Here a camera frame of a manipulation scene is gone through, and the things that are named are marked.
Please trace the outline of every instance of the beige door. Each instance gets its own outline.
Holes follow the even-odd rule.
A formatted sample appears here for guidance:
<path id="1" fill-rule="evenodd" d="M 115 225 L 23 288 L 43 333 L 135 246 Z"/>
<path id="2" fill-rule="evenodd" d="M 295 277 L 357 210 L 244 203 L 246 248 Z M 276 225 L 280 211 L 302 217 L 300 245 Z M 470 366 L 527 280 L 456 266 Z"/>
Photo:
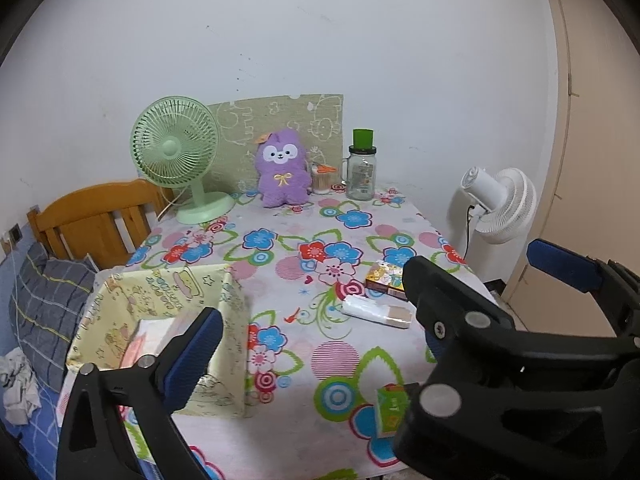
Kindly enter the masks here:
<path id="1" fill-rule="evenodd" d="M 570 76 L 558 115 L 566 129 L 556 130 L 565 134 L 557 187 L 538 232 L 640 274 L 640 56 L 602 0 L 550 2 Z M 590 295 L 536 269 L 525 266 L 508 285 L 503 297 L 531 331 L 613 335 Z"/>

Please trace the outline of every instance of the green lid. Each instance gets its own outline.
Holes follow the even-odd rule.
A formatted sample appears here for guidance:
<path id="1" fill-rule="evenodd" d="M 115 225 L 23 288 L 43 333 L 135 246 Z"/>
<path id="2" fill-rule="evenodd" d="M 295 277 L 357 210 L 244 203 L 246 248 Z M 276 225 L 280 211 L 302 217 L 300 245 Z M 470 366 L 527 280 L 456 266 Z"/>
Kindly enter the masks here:
<path id="1" fill-rule="evenodd" d="M 353 131 L 353 147 L 357 150 L 368 150 L 373 147 L 373 130 L 357 128 Z"/>

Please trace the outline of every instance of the fan stand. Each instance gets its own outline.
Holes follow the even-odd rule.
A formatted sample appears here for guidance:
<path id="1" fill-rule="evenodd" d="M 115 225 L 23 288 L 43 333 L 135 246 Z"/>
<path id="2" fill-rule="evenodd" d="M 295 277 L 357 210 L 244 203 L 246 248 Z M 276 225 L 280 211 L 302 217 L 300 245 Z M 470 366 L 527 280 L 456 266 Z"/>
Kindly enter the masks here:
<path id="1" fill-rule="evenodd" d="M 236 204 L 236 201 L 222 191 L 204 192 L 201 180 L 191 183 L 191 198 L 178 208 L 176 219 L 181 224 L 203 224 L 219 218 Z"/>

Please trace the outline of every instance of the yellow bow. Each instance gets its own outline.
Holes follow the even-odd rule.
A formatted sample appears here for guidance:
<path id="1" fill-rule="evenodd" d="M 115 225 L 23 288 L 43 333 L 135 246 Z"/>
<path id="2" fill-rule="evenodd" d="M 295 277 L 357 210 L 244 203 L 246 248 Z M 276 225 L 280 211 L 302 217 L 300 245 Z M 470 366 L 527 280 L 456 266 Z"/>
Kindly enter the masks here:
<path id="1" fill-rule="evenodd" d="M 282 184 L 284 184 L 285 186 L 288 186 L 289 183 L 287 182 L 287 179 L 291 178 L 292 176 L 293 175 L 290 173 L 285 173 L 284 175 L 273 175 L 273 179 L 280 181 L 280 183 L 278 184 L 278 187 L 282 186 Z"/>

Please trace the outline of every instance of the table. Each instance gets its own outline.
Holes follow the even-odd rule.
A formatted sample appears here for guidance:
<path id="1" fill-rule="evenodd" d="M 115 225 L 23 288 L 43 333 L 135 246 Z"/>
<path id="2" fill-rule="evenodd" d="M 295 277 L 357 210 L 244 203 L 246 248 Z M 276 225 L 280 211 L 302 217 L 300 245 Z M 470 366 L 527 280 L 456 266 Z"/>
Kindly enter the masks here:
<path id="1" fill-rule="evenodd" d="M 402 265 L 415 254 L 491 295 L 396 189 L 352 202 L 337 185 L 275 209 L 257 192 L 234 199 L 209 224 L 163 219 L 128 265 L 227 262 L 250 306 L 246 417 L 174 415 L 185 441 L 219 480 L 355 479 L 404 468 L 391 439 L 376 437 L 372 404 L 385 384 L 427 378 L 434 359 L 424 330 L 415 319 L 400 330 L 345 316 L 341 301 L 365 294 L 411 308 L 362 282 L 376 260 Z"/>

